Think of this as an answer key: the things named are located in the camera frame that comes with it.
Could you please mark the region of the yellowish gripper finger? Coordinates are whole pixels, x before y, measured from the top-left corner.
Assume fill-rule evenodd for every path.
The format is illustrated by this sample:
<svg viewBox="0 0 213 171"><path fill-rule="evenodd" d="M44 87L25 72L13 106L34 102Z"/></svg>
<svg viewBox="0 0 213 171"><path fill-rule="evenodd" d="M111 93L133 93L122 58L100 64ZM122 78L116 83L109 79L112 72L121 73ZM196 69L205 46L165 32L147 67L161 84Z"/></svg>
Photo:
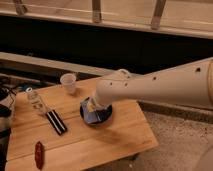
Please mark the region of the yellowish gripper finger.
<svg viewBox="0 0 213 171"><path fill-rule="evenodd" d="M94 111L94 106L91 102L88 102L86 105L86 108L88 110L88 112L93 112Z"/></svg>

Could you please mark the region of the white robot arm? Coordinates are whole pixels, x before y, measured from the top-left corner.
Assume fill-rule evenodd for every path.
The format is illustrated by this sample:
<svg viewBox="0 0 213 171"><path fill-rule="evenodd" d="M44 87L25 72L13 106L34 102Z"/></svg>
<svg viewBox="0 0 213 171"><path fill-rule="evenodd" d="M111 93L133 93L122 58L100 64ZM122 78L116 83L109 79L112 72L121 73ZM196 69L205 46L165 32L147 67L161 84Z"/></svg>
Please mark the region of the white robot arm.
<svg viewBox="0 0 213 171"><path fill-rule="evenodd" d="M100 79L87 107L101 110L123 99L213 109L213 57L135 77L119 69Z"/></svg>

